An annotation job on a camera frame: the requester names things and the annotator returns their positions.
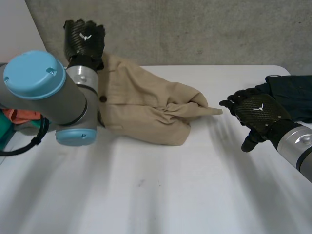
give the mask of beige jacket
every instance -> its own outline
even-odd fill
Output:
[[[222,114],[190,86],[166,81],[114,55],[104,54],[103,61],[98,95],[107,100],[99,102],[99,109],[112,132],[155,144],[182,145],[191,120]]]

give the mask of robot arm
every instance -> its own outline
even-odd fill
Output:
[[[250,128],[242,151],[251,151],[269,140],[276,150],[312,182],[312,130],[291,121],[290,115],[267,94],[256,89],[237,91],[220,105],[227,107],[242,125]]]
[[[276,150],[312,182],[312,129],[290,120],[276,122],[268,133]]]
[[[98,75],[105,31],[92,21],[66,21],[67,70],[51,54],[29,51],[0,65],[0,108],[40,112],[58,125],[68,146],[94,142],[98,124]]]

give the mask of orange cloth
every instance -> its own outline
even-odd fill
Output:
[[[40,113],[35,111],[3,109],[4,115],[14,124],[26,123],[40,119]]]

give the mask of white table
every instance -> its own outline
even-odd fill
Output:
[[[288,75],[278,66],[147,66],[200,90],[212,107],[233,92]],[[312,185],[269,142],[224,114],[192,122],[183,146],[98,130],[91,146],[54,133],[0,166],[1,234],[310,234]],[[29,142],[16,134],[7,148]]]

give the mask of green object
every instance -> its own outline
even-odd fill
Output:
[[[0,111],[0,150],[3,150],[13,136],[13,123]]]
[[[32,120],[31,122],[32,122],[32,124],[35,125],[37,128],[40,127],[41,120]]]

